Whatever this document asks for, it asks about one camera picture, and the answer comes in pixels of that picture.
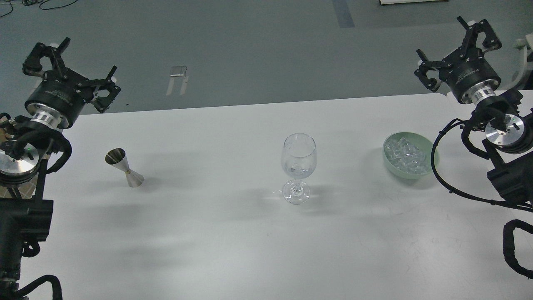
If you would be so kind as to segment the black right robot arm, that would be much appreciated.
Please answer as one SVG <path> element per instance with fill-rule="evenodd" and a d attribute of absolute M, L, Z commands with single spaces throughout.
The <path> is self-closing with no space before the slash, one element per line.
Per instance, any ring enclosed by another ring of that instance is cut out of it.
<path fill-rule="evenodd" d="M 442 83 L 459 104 L 474 104 L 468 120 L 455 118 L 436 137 L 430 164 L 438 182 L 451 194 L 465 199 L 510 209 L 532 211 L 532 114 L 521 116 L 518 106 L 523 95 L 514 87 L 498 95 L 501 78 L 485 59 L 485 53 L 501 48 L 502 43 L 488 20 L 457 21 L 465 29 L 461 45 L 449 55 L 431 61 L 418 49 L 420 63 L 414 74 L 428 90 L 435 92 Z M 455 127 L 461 128 L 461 142 L 468 152 L 491 161 L 487 178 L 501 200 L 483 199 L 448 184 L 436 168 L 440 140 Z"/>

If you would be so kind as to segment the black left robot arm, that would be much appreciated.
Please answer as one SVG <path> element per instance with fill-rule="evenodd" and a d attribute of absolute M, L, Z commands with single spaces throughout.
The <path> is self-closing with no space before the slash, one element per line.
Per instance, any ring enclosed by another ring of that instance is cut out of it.
<path fill-rule="evenodd" d="M 113 81 L 113 66 L 103 79 L 89 79 L 65 66 L 62 54 L 70 38 L 58 46 L 37 43 L 26 57 L 22 72 L 41 79 L 25 102 L 26 116 L 1 114 L 1 298 L 26 300 L 45 283 L 52 299 L 61 300 L 62 287 L 55 275 L 43 275 L 19 286 L 21 260 L 40 253 L 50 233 L 54 202 L 44 199 L 46 176 L 59 171 L 72 156 L 63 135 L 91 104 L 99 113 L 108 110 L 121 89 Z"/>

